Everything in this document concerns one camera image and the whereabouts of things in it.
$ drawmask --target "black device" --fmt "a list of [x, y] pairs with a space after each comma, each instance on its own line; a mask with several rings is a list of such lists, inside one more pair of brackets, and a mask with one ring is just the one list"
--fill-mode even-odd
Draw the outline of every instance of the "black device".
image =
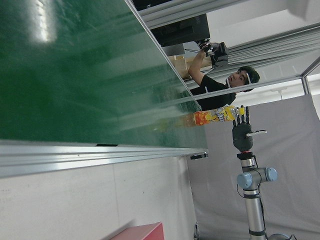
[[151, 29], [161, 47], [188, 43], [210, 37], [207, 15], [191, 17]]

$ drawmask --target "person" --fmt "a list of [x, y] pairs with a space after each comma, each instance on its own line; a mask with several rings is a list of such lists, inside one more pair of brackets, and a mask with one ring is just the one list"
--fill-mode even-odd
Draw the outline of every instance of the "person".
[[[193, 80], [199, 85], [194, 89], [191, 89], [193, 95], [205, 94], [210, 92], [215, 92], [219, 90], [224, 90], [230, 88], [235, 88], [250, 83], [257, 83], [260, 79], [257, 71], [251, 66], [242, 66], [237, 72], [232, 73], [226, 80], [225, 84], [217, 82], [212, 78], [208, 77], [200, 71], [202, 67], [202, 61], [206, 56], [208, 50], [210, 50], [210, 45], [208, 47], [208, 42], [200, 44], [200, 51], [194, 57], [191, 66], [188, 69], [189, 75]], [[244, 90], [243, 92], [249, 92], [252, 89]], [[226, 93], [223, 95], [207, 97], [203, 99], [198, 99], [197, 102], [201, 106], [202, 111], [217, 109], [224, 107], [225, 105], [230, 105], [236, 99], [236, 92]]]

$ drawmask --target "robotic hand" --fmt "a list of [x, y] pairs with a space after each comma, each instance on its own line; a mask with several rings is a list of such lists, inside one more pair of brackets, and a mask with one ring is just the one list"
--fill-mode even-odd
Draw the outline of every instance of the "robotic hand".
[[244, 111], [244, 106], [241, 106], [240, 114], [236, 120], [233, 120], [232, 138], [233, 145], [240, 151], [249, 151], [254, 145], [253, 136], [257, 134], [267, 133], [266, 130], [252, 132], [251, 124], [249, 123], [249, 107]]

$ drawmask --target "plastic bottle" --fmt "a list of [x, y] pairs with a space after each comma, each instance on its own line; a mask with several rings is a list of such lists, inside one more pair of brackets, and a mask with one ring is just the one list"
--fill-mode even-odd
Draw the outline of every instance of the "plastic bottle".
[[208, 111], [196, 111], [193, 114], [195, 125], [201, 126], [211, 122], [225, 122], [237, 119], [237, 116], [244, 114], [244, 107], [236, 108], [235, 106], [223, 106]]

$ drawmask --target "aluminum frame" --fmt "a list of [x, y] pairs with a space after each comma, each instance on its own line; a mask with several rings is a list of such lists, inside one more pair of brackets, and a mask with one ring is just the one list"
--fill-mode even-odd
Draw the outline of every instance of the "aluminum frame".
[[207, 153], [205, 148], [0, 145], [0, 178]]

